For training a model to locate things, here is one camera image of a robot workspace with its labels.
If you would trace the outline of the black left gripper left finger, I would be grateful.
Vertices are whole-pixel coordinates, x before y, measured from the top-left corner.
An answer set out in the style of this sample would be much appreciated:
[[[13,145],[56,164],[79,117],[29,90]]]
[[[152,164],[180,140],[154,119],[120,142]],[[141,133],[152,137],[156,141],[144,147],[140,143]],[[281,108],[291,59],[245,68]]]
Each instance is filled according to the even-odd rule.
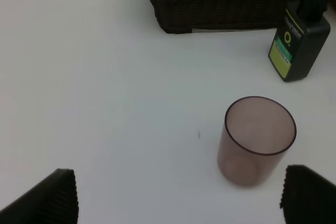
[[[1,210],[1,223],[77,223],[79,203],[75,172],[56,169]]]

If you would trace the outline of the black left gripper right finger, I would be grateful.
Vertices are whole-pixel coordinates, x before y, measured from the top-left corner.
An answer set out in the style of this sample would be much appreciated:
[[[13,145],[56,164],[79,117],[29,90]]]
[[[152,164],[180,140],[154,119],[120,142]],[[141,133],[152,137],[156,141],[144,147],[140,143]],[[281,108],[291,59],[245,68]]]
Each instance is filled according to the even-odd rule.
[[[289,165],[280,209],[285,223],[335,223],[335,184],[304,165]]]

